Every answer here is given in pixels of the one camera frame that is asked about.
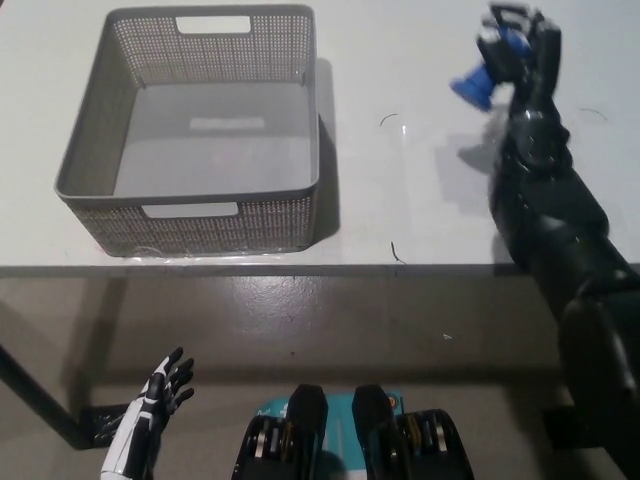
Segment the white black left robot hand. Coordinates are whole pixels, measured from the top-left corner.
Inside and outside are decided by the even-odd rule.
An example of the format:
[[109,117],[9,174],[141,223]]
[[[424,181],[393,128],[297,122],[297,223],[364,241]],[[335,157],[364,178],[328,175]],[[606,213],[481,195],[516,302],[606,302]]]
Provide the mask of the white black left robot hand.
[[195,361],[176,348],[129,403],[101,467],[100,478],[152,479],[161,437],[179,407],[194,395],[188,386]]

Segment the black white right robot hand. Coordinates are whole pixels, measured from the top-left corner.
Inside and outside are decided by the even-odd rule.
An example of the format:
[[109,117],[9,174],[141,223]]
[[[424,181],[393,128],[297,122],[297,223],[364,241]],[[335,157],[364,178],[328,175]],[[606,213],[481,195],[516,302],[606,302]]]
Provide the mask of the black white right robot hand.
[[511,117],[526,110],[558,118],[554,92],[559,77],[562,32],[538,8],[489,3],[477,46],[491,81],[514,87]]

